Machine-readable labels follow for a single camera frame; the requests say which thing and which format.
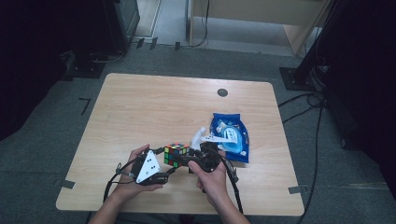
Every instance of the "gray carpet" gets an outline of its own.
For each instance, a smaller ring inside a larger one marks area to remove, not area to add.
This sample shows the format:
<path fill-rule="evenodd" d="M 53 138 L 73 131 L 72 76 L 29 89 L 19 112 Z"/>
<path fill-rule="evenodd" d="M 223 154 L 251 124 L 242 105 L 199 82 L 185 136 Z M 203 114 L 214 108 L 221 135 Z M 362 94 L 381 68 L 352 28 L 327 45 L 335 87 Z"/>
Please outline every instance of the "gray carpet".
<path fill-rule="evenodd" d="M 210 49 L 174 51 L 148 45 L 108 63 L 99 79 L 59 81 L 24 126 L 0 142 L 0 223 L 84 223 L 88 213 L 55 207 L 60 189 L 88 122 L 95 99 L 109 73 L 206 77 L 265 81 L 279 103 L 299 91 L 286 91 L 279 66 L 297 67 L 299 58 Z M 86 101 L 92 99 L 85 113 Z M 280 108 L 282 119 L 308 108 L 299 99 Z M 285 123 L 290 153 L 306 203 L 315 166 L 318 109 Z M 396 223 L 396 202 L 377 164 L 360 151 L 341 148 L 330 112 L 325 108 L 318 136 L 318 179 L 302 223 Z M 249 217 L 252 223 L 296 223 L 297 217 Z"/>

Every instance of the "black tape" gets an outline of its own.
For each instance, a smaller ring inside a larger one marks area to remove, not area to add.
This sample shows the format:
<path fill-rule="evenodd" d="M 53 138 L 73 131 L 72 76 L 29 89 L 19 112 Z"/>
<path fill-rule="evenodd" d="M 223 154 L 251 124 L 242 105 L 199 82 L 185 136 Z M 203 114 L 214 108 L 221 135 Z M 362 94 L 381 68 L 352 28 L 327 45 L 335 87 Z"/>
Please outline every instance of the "black tape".
<path fill-rule="evenodd" d="M 72 189 L 75 186 L 75 182 L 73 181 L 68 181 L 68 180 L 55 180 L 55 183 L 53 183 L 53 185 L 55 187 L 59 187 L 59 188 L 67 188 L 67 189 Z"/>
<path fill-rule="evenodd" d="M 300 189 L 299 186 L 297 186 L 297 187 L 291 187 L 291 188 L 289 188 L 289 193 L 290 193 L 290 194 L 301 193 L 301 189 Z"/>
<path fill-rule="evenodd" d="M 151 45 L 149 46 L 150 50 L 155 49 L 155 45 L 157 45 L 157 40 L 158 40 L 158 37 L 155 37 L 154 39 L 152 39 Z"/>
<path fill-rule="evenodd" d="M 145 38 L 141 38 L 141 39 L 139 39 L 139 42 L 137 42 L 137 46 L 136 46 L 136 48 L 137 48 L 137 49 L 140 49 L 140 48 L 142 48 L 142 46 L 143 46 L 143 43 L 145 43 Z"/>
<path fill-rule="evenodd" d="M 84 115 L 85 114 L 85 111 L 87 110 L 87 108 L 88 108 L 88 105 L 90 104 L 90 102 L 91 102 L 91 99 L 85 99 L 85 98 L 78 98 L 79 100 L 85 100 L 85 101 L 87 101 L 87 104 L 85 104 L 85 106 L 84 106 L 84 109 L 82 110 L 82 112 L 81 112 L 81 115 Z"/>
<path fill-rule="evenodd" d="M 175 44 L 175 50 L 179 50 L 180 49 L 180 42 L 176 42 Z"/>

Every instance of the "colorful cube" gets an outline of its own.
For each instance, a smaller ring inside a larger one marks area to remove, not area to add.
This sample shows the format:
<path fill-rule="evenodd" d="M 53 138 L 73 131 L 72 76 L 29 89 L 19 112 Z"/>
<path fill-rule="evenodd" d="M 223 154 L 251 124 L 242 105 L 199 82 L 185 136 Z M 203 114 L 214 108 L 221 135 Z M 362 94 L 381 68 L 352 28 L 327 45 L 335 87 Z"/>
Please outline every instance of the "colorful cube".
<path fill-rule="evenodd" d="M 180 163 L 174 160 L 174 155 L 185 155 L 190 151 L 188 145 L 174 143 L 164 147 L 164 160 L 163 163 L 178 168 Z"/>

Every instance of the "wooden table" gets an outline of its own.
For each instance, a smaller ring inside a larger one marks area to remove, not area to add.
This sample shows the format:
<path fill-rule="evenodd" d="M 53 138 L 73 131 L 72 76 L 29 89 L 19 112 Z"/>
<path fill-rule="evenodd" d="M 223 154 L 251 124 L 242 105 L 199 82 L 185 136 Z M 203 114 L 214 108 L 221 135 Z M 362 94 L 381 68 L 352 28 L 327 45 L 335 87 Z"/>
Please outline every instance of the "wooden table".
<path fill-rule="evenodd" d="M 228 95 L 220 97 L 218 89 Z M 76 185 L 62 188 L 56 206 L 97 211 L 107 181 L 132 149 L 189 144 L 200 127 L 208 129 L 213 112 L 241 114 L 248 130 L 250 163 L 237 168 L 245 214 L 301 215 L 300 193 L 289 192 L 298 184 L 270 83 L 122 74 L 106 77 L 66 177 Z M 162 171 L 168 170 L 163 154 L 157 157 Z M 139 194 L 123 211 L 215 214 L 196 180 L 188 168 L 179 168 L 163 189 Z M 236 202 L 230 182 L 228 191 Z"/>

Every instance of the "wire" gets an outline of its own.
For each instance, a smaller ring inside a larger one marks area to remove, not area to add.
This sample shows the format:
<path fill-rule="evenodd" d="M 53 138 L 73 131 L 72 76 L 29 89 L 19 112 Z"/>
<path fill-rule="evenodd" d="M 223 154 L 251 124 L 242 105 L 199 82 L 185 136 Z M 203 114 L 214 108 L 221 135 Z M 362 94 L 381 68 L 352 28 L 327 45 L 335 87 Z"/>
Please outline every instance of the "wire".
<path fill-rule="evenodd" d="M 137 158 L 138 158 L 138 157 L 134 158 L 134 159 L 131 160 L 131 161 L 128 161 L 125 165 L 123 165 L 123 166 L 120 168 L 120 170 L 123 171 L 127 166 L 129 166 L 130 164 L 132 164 L 133 162 L 135 162 Z M 113 177 L 111 177 L 111 179 L 107 182 L 106 189 L 105 189 L 105 194 L 104 194 L 104 196 L 103 196 L 103 202 L 105 202 L 105 200 L 107 199 L 108 192 L 110 191 L 110 187 L 111 187 L 111 185 L 112 185 L 113 183 L 115 183 L 115 182 L 113 182 L 113 180 L 117 177 L 117 175 L 119 175 L 119 174 L 115 173 L 115 174 L 113 175 Z"/>
<path fill-rule="evenodd" d="M 287 101 L 285 101 L 285 102 L 279 104 L 277 107 L 281 107 L 281 106 L 286 105 L 286 104 L 288 104 L 288 103 L 290 103 L 290 102 L 292 102 L 292 101 L 297 100 L 297 99 L 300 98 L 300 97 L 312 95 L 312 94 L 315 94 L 315 93 L 317 93 L 317 92 L 318 92 L 318 91 L 313 91 L 313 92 L 310 92 L 310 93 L 304 93 L 304 94 L 301 94 L 301 95 L 294 96 L 293 98 L 290 98 L 289 100 L 287 100 Z"/>
<path fill-rule="evenodd" d="M 308 211 L 309 205 L 311 204 L 312 196 L 314 195 L 315 185 L 317 183 L 317 176 L 318 176 L 318 134 L 319 134 L 319 126 L 320 126 L 322 110 L 323 110 L 323 101 L 320 102 L 320 110 L 319 110 L 319 116 L 318 116 L 318 125 L 317 125 L 316 136 L 315 136 L 315 167 L 314 167 L 314 176 L 313 176 L 312 184 L 311 184 L 311 192 L 309 193 L 308 201 L 306 202 L 306 205 L 305 205 L 305 208 L 304 208 L 304 212 L 300 216 L 299 220 L 297 221 L 297 224 L 300 224 L 302 222 L 303 218 L 306 215 L 306 212 Z"/>
<path fill-rule="evenodd" d="M 311 68 L 311 77 L 319 84 L 321 88 L 326 87 L 326 85 L 321 81 L 322 76 L 318 75 L 317 68 L 315 66 Z"/>
<path fill-rule="evenodd" d="M 89 212 L 87 215 L 87 218 L 85 219 L 85 224 L 88 224 L 90 222 L 91 215 L 92 215 L 92 212 Z"/>
<path fill-rule="evenodd" d="M 302 114 L 305 114 L 306 112 L 308 112 L 308 111 L 311 110 L 312 108 L 318 108 L 318 107 L 320 107 L 320 105 L 322 104 L 322 101 L 323 101 L 323 100 L 320 99 L 318 96 L 315 95 L 315 94 L 317 94 L 317 93 L 321 93 L 321 92 L 314 91 L 314 92 L 311 92 L 311 93 L 298 95 L 298 96 L 295 96 L 295 97 L 289 99 L 288 101 L 282 103 L 280 106 L 282 106 L 282 105 L 284 105 L 284 104 L 286 104 L 286 103 L 289 103 L 289 102 L 291 102 L 291 101 L 294 101 L 294 100 L 296 100 L 296 99 L 298 99 L 298 98 L 300 98 L 300 97 L 307 96 L 307 97 L 306 97 L 306 102 L 310 105 L 310 107 L 307 108 L 306 110 L 304 110 L 303 112 L 300 112 L 300 113 L 298 113 L 298 114 L 296 114 L 296 115 L 291 116 L 291 117 L 288 118 L 288 119 L 283 120 L 282 123 L 285 124 L 285 123 L 288 122 L 289 120 L 294 119 L 294 118 L 297 118 L 298 116 L 300 116 L 300 115 L 302 115 Z M 313 103 L 311 102 L 311 100 L 310 100 L 312 97 L 313 97 L 313 98 L 316 98 L 317 100 L 319 100 L 319 103 L 313 104 Z"/>
<path fill-rule="evenodd" d="M 201 40 L 201 42 L 200 42 L 199 44 L 194 45 L 194 46 L 189 46 L 190 48 L 197 48 L 197 47 L 200 47 L 200 46 L 203 45 L 203 44 L 206 42 L 206 40 L 207 40 L 207 17 L 209 16 L 209 5 L 210 5 L 210 0 L 207 1 L 207 7 L 206 7 L 205 26 L 204 26 L 204 28 L 205 28 L 205 35 L 204 35 L 204 37 L 202 38 L 202 40 Z"/>
<path fill-rule="evenodd" d="M 236 203 L 238 204 L 238 210 L 240 213 L 244 214 L 244 210 L 242 208 L 242 203 L 241 203 L 241 199 L 239 197 L 239 189 L 236 186 L 236 182 L 235 182 L 235 176 L 233 175 L 233 171 L 230 170 L 230 168 L 228 167 L 226 160 L 227 158 L 221 156 L 217 151 L 215 151 L 213 148 L 207 147 L 207 150 L 211 151 L 214 155 L 218 155 L 219 159 L 221 160 L 221 162 L 224 164 L 225 169 L 227 171 L 227 176 L 230 179 L 231 185 L 233 186 L 233 194 L 235 195 L 235 199 L 236 199 Z"/>
<path fill-rule="evenodd" d="M 134 183 L 134 180 L 128 181 L 128 182 L 117 182 L 117 181 L 113 181 L 111 182 L 112 184 L 131 184 Z"/>
<path fill-rule="evenodd" d="M 283 120 L 282 123 L 285 124 L 285 123 L 288 122 L 289 120 L 294 119 L 294 118 L 297 118 L 297 117 L 299 117 L 300 115 L 305 114 L 306 112 L 308 112 L 308 111 L 311 110 L 312 108 L 314 108 L 314 107 L 313 107 L 313 106 L 310 106 L 310 107 L 307 108 L 305 111 L 303 111 L 303 112 L 301 112 L 301 113 L 298 113 L 298 114 L 296 114 L 296 115 L 293 115 L 293 116 L 291 116 L 291 117 L 288 118 L 288 119 Z"/>
<path fill-rule="evenodd" d="M 124 53 L 121 52 L 121 55 L 120 55 L 118 58 L 114 59 L 114 60 L 108 60 L 108 61 L 92 60 L 92 62 L 93 62 L 93 63 L 114 63 L 114 62 L 118 61 L 120 58 L 122 58 L 123 54 L 124 54 Z"/>

